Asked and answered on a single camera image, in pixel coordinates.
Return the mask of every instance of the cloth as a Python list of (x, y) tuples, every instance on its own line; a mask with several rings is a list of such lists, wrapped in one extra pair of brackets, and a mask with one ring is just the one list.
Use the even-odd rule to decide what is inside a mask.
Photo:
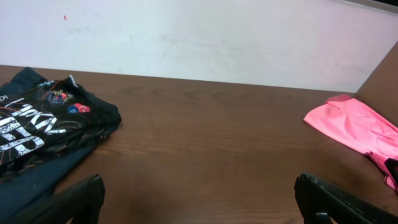
[[(117, 107), (98, 99), (91, 93), (86, 92), (81, 86), (76, 87), (75, 81), (70, 77), (67, 78), (64, 83), (67, 84), (63, 85), (62, 81), (46, 80), (33, 71), (33, 69), (25, 68), (9, 83), (0, 87), (0, 103), (2, 103), (2, 105), (8, 104), (7, 102), (13, 99), (19, 99), (21, 96), (32, 95), (31, 98), (35, 98), (40, 96), (40, 94), (48, 93), (47, 97), (44, 98), (42, 102), (29, 102), (27, 104), (33, 105), (32, 108), (35, 108), (35, 106), (38, 108), (37, 104), (41, 104), (39, 108), (49, 108), (46, 109), (46, 113), (53, 113), (55, 115), (54, 117), (60, 118), (59, 121), (61, 122), (76, 123), (76, 121), (79, 121), (79, 119), (75, 119), (76, 116), (83, 116), (86, 118), (90, 117), (90, 115), (99, 116), (99, 119), (105, 119), (105, 122), (97, 122), (95, 123), (96, 125), (85, 123), (77, 126), (80, 130), (74, 129), (72, 137), (68, 136), (67, 132), (65, 132), (63, 133), (64, 138), (58, 137), (59, 142), (54, 143), (54, 141), (48, 141), (48, 139), (46, 139), (45, 143), (47, 144), (33, 151), (29, 151), (27, 154), (15, 154), (16, 156), (14, 157), (9, 156), (9, 161), (3, 162), (0, 166), (0, 198), (2, 199), (2, 203), (0, 204), (0, 222), (16, 214), (21, 209), (33, 203), (38, 203), (42, 199), (52, 195), (55, 184), (87, 156), (97, 144), (106, 139), (118, 128), (121, 118)], [(51, 97), (48, 96), (51, 91), (59, 91), (59, 89), (65, 90), (65, 92), (62, 92), (64, 95), (61, 93), (58, 98), (56, 98), (55, 94)], [(65, 99), (68, 98), (67, 94), (70, 94), (74, 99), (65, 101)], [(107, 115), (103, 116), (101, 110), (99, 113), (93, 114), (86, 113), (86, 111), (84, 114), (70, 113), (67, 108), (77, 103), (86, 104), (94, 110), (97, 107), (103, 107)], [(0, 118), (1, 123), (1, 121), (6, 118), (2, 108), (0, 108), (0, 114), (2, 115), (2, 118)], [(19, 118), (16, 120), (18, 122), (24, 122)], [(24, 125), (26, 126), (25, 130), (29, 132), (29, 134), (37, 134), (33, 127), (29, 129), (31, 123), (24, 123)], [(59, 129), (57, 122), (54, 122), (53, 127)], [(8, 132), (7, 134), (12, 134), (14, 137), (21, 136), (18, 132)], [(4, 136), (0, 138), (3, 138), (0, 140), (0, 144), (3, 146), (3, 142), (7, 139), (5, 139)]]
[(370, 107), (346, 96), (332, 98), (304, 118), (323, 134), (370, 157), (386, 174), (385, 183), (397, 189), (384, 162), (398, 159), (398, 128)]

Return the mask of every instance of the brown wooden surface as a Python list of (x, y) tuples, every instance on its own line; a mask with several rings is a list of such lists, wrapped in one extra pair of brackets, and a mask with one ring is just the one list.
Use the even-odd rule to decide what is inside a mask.
[[(21, 68), (0, 66), (5, 82)], [(100, 174), (99, 223), (303, 223), (294, 182), (309, 171), (398, 215), (364, 156), (305, 124), (329, 91), (36, 69), (118, 106), (120, 128), (57, 190)]]
[(356, 95), (361, 101), (398, 125), (398, 42)]

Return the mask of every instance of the pink cloth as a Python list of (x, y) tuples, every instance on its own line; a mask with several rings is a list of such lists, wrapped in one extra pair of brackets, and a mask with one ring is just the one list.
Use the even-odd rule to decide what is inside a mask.
[(364, 103), (341, 95), (311, 110), (304, 121), (323, 134), (369, 156), (387, 175), (385, 183), (397, 189), (384, 165), (388, 158), (398, 159), (398, 128), (388, 120)]

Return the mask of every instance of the white wall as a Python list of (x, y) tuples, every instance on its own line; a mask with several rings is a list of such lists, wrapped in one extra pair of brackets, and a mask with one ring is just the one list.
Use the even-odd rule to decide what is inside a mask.
[(3, 65), (356, 91), (397, 40), (334, 0), (0, 0)]

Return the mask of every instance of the wooden table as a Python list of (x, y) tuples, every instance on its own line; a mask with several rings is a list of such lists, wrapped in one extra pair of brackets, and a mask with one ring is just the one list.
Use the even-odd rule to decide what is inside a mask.
[[(0, 66), (0, 82), (21, 67)], [(100, 174), (99, 223), (303, 223), (294, 182), (308, 171), (398, 215), (398, 197), (359, 153), (303, 117), (330, 91), (35, 69), (72, 74), (123, 121), (57, 190)]]

